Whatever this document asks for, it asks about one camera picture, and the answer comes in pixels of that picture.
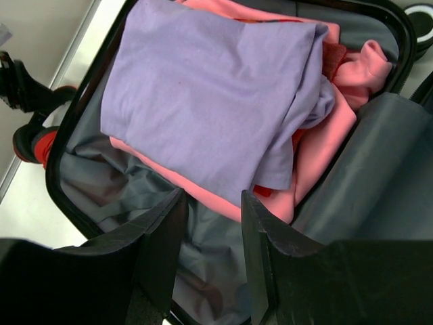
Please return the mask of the red black headphones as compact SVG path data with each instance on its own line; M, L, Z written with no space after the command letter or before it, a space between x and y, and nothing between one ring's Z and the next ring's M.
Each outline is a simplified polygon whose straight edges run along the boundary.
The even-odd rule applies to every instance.
M25 112L32 113L32 117L27 124L17 129L12 137L14 153L21 161L46 163L43 146L50 149L58 127L44 127L43 123L51 113L72 101L75 94L75 87L62 86L53 91L44 91L30 99L30 108Z

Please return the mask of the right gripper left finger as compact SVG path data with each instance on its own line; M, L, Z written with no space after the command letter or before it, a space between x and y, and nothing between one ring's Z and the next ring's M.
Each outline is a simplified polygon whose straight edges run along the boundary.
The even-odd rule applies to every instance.
M1 240L2 324L161 324L187 225L183 190L81 246Z

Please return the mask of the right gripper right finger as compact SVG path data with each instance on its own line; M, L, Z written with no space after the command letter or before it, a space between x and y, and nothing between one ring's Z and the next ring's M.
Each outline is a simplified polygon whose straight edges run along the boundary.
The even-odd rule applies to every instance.
M253 324L431 324L432 242L320 244L242 192Z

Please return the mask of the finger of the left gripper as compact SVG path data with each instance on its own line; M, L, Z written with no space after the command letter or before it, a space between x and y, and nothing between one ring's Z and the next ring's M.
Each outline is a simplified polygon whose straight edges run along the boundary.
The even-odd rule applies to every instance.
M1 51L1 99L25 113L61 106L61 97L34 80L24 63L12 60L6 51Z

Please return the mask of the pink children's suitcase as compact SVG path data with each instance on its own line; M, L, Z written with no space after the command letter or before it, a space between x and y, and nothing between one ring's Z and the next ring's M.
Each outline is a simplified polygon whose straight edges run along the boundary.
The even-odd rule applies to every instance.
M431 324L432 82L391 1L127 1L49 159L58 324Z

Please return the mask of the pink sweatshirt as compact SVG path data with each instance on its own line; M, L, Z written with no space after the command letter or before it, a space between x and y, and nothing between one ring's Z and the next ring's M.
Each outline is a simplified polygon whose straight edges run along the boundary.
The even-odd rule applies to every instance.
M297 19L301 22L315 22L329 28L325 41L340 42L342 23L332 22L331 18L309 19L313 14L287 16L252 9L234 1L176 1L193 9L204 9L226 18L247 20ZM337 149L356 121L355 112L369 100L369 96L381 90L392 64L386 58L380 44L373 39L367 40L359 51L347 50L346 57L336 72L333 80L335 105L328 117L312 129L307 129L300 139L294 159L292 182L288 190L275 190L268 198L256 194L270 212L286 223L294 217L294 208L308 194L323 175ZM136 148L121 139L110 136L113 147L136 156L146 166L165 177L177 186L185 189L196 200L210 210L220 213L234 221L241 221L239 204L232 204L201 188L184 176L164 168L146 157Z

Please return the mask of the purple shirt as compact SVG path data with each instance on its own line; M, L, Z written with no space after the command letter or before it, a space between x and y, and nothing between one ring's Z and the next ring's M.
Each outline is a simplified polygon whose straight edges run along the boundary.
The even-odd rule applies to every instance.
M287 190L292 136L334 107L328 27L246 23L172 1L129 12L101 102L101 132L233 203Z

